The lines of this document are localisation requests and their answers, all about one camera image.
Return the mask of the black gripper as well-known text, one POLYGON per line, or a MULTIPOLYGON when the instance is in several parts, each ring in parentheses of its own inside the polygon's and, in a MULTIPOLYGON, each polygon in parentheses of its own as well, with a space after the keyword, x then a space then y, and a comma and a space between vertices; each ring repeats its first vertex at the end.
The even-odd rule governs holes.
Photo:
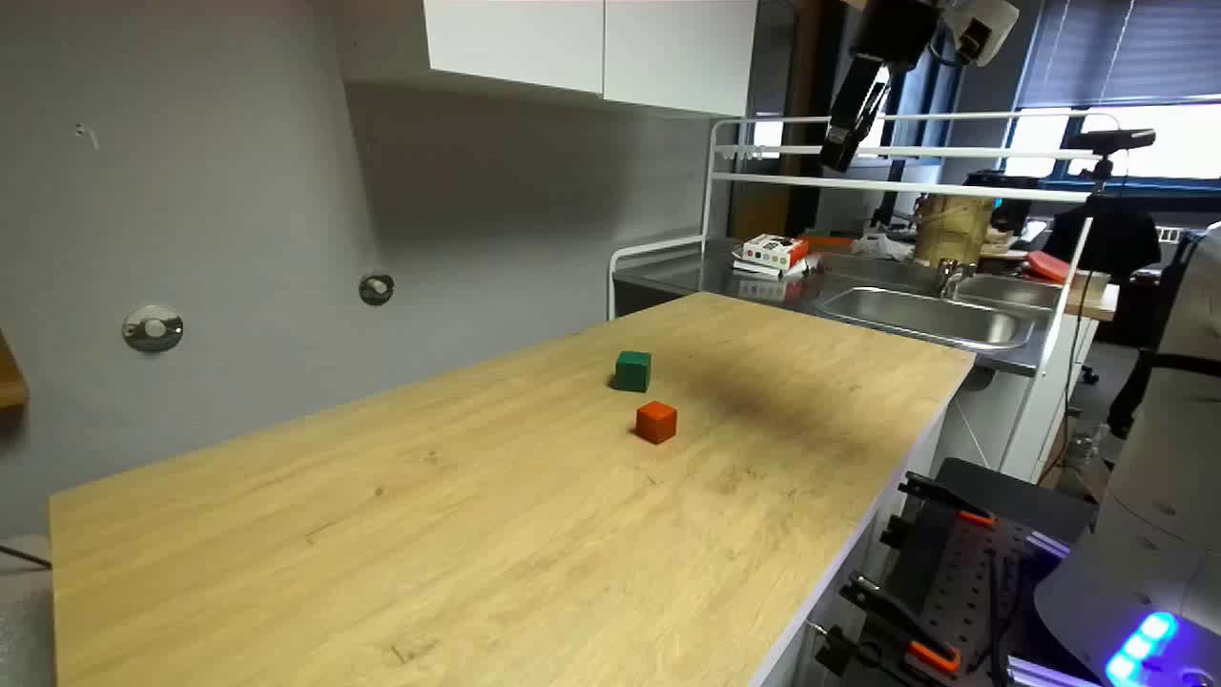
POLYGON ((836 167, 836 170, 852 167, 860 142, 869 135, 886 98, 888 98, 888 70, 883 61, 855 56, 832 98, 832 122, 821 145, 826 167, 836 167))

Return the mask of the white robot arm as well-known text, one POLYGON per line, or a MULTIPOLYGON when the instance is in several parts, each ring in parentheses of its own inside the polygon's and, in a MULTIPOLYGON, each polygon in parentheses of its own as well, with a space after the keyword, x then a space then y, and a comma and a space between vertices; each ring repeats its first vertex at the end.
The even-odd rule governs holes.
POLYGON ((1221 234, 1193 234, 1112 421, 1097 522, 1036 589, 1062 649, 1108 687, 1221 682, 1221 234))

